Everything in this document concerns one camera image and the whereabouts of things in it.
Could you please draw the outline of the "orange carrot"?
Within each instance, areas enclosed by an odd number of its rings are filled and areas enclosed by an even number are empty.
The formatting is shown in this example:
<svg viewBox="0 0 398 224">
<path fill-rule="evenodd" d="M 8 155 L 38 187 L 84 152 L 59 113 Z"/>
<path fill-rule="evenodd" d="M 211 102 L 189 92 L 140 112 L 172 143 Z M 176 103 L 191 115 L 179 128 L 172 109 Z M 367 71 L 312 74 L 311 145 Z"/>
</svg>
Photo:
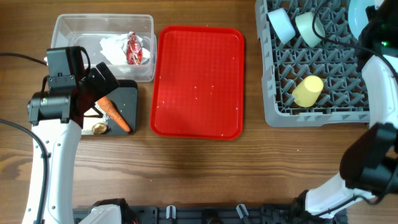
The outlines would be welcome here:
<svg viewBox="0 0 398 224">
<path fill-rule="evenodd" d="M 119 111 L 113 105 L 113 102 L 104 96 L 97 101 L 98 106 L 125 132 L 130 133 L 132 131 L 131 127 L 121 116 Z"/>
</svg>

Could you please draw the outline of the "white napkin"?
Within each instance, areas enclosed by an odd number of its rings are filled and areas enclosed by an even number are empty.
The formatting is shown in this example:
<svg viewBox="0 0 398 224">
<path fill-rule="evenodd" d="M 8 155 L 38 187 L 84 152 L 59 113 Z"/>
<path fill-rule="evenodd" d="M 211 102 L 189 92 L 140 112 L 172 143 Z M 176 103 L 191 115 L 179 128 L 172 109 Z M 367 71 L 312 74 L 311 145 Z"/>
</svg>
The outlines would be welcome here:
<svg viewBox="0 0 398 224">
<path fill-rule="evenodd" d="M 105 58 L 113 65 L 128 65 L 126 60 L 126 46 L 128 34 L 116 35 L 114 37 L 102 38 L 99 42 L 102 50 L 100 51 Z M 145 64 L 150 58 L 150 52 L 144 47 L 142 40 L 143 58 L 141 65 Z"/>
</svg>

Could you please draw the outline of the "red snack wrapper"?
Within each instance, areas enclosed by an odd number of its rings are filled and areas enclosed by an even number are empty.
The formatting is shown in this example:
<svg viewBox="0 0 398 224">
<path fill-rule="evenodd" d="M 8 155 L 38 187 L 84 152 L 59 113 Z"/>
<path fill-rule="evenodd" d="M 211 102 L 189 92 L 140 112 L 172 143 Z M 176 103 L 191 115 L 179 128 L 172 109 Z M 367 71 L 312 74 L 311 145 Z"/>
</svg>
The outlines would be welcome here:
<svg viewBox="0 0 398 224">
<path fill-rule="evenodd" d="M 142 63 L 142 40 L 135 32 L 130 32 L 127 37 L 126 60 L 129 65 Z"/>
</svg>

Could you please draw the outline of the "brown food scrap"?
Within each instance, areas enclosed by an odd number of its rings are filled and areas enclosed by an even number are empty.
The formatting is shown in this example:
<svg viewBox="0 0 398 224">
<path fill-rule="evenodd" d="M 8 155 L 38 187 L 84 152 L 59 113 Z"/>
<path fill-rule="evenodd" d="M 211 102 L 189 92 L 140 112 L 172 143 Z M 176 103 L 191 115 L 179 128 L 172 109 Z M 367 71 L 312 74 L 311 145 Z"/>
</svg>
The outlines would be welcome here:
<svg viewBox="0 0 398 224">
<path fill-rule="evenodd" d="M 97 123 L 92 127 L 92 133 L 94 135 L 102 135 L 102 134 L 106 134 L 109 130 L 109 127 L 107 124 L 104 123 Z"/>
</svg>

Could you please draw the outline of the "light blue rice bowl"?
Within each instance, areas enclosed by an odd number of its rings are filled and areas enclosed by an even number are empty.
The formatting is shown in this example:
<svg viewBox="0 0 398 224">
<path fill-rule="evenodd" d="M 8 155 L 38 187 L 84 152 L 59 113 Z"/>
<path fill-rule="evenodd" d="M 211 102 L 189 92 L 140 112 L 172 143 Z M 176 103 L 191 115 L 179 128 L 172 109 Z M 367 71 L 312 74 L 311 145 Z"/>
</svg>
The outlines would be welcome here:
<svg viewBox="0 0 398 224">
<path fill-rule="evenodd" d="M 283 44 L 287 44 L 295 37 L 295 29 L 284 9 L 276 9 L 267 15 L 275 33 Z"/>
</svg>

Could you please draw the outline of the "yellow plastic cup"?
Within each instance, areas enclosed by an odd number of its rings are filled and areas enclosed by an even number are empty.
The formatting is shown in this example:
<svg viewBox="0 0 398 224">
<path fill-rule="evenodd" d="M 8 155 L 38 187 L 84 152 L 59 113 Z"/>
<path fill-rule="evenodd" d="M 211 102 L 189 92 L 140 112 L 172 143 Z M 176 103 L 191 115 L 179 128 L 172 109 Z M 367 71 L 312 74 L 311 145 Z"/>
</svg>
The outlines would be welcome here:
<svg viewBox="0 0 398 224">
<path fill-rule="evenodd" d="M 294 103 L 301 107 L 311 107 L 315 104 L 324 87 L 323 80 L 315 75 L 310 75 L 293 90 Z"/>
</svg>

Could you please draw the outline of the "mint green bowl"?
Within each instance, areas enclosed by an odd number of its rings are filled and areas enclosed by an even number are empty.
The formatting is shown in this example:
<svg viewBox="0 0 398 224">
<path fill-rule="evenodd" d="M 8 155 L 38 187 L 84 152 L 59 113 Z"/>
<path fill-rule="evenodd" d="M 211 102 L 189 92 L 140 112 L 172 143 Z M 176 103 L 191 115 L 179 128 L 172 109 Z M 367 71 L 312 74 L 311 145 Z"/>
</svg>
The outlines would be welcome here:
<svg viewBox="0 0 398 224">
<path fill-rule="evenodd" d="M 302 36 L 305 43 L 311 48 L 314 48 L 322 41 L 321 38 L 319 38 L 312 29 L 312 23 L 314 19 L 314 28 L 317 34 L 325 37 L 325 30 L 323 28 L 323 25 L 320 22 L 319 18 L 316 17 L 313 12 L 306 12 L 295 17 L 295 23 L 300 35 Z"/>
</svg>

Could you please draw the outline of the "large light blue plate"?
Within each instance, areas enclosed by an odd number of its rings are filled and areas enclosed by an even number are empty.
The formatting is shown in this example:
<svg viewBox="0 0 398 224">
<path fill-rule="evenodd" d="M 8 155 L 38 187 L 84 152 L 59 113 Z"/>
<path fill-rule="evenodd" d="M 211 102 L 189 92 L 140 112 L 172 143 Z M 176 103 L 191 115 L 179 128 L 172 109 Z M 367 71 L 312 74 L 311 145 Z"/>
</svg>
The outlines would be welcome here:
<svg viewBox="0 0 398 224">
<path fill-rule="evenodd" d="M 374 0 L 351 0 L 348 8 L 348 25 L 355 39 L 359 39 L 362 30 L 369 23 L 366 8 L 374 6 Z"/>
</svg>

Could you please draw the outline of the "white rice pile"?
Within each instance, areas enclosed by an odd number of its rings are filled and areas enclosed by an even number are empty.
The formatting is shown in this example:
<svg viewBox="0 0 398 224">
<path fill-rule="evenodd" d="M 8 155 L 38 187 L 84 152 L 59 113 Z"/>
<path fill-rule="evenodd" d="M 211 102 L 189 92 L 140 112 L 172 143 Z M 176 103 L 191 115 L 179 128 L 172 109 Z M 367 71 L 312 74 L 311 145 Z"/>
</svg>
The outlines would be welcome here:
<svg viewBox="0 0 398 224">
<path fill-rule="evenodd" d="M 94 107 L 90 108 L 84 114 L 83 129 L 81 130 L 81 134 L 84 136 L 85 135 L 94 135 L 91 130 L 92 127 L 97 123 L 104 123 L 104 124 L 108 125 L 109 120 L 110 120 L 110 117 L 98 106 L 97 103 L 95 103 Z"/>
</svg>

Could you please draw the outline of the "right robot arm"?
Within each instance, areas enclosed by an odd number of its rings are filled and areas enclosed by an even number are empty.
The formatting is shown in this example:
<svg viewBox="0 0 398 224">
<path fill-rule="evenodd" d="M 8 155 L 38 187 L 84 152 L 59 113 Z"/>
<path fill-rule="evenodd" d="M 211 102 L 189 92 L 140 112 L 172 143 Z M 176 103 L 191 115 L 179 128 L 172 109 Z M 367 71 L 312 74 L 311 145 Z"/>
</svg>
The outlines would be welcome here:
<svg viewBox="0 0 398 224">
<path fill-rule="evenodd" d="M 364 201 L 378 205 L 397 193 L 397 1 L 366 8 L 368 24 L 354 46 L 366 84 L 369 129 L 344 153 L 340 171 L 316 189 L 294 198 L 287 215 L 291 223 L 324 222 Z"/>
</svg>

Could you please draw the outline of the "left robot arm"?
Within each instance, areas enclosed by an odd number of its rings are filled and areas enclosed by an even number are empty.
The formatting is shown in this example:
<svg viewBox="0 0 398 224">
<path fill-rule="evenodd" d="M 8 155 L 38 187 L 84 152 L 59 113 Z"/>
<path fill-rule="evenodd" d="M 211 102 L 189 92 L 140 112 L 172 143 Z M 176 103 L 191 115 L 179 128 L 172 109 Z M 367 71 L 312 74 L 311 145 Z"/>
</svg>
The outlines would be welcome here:
<svg viewBox="0 0 398 224">
<path fill-rule="evenodd" d="M 47 49 L 47 66 L 42 89 L 27 105 L 34 154 L 22 221 L 73 223 L 73 173 L 84 114 L 110 93 L 131 102 L 137 83 L 117 80 L 103 62 L 92 67 L 80 46 Z"/>
</svg>

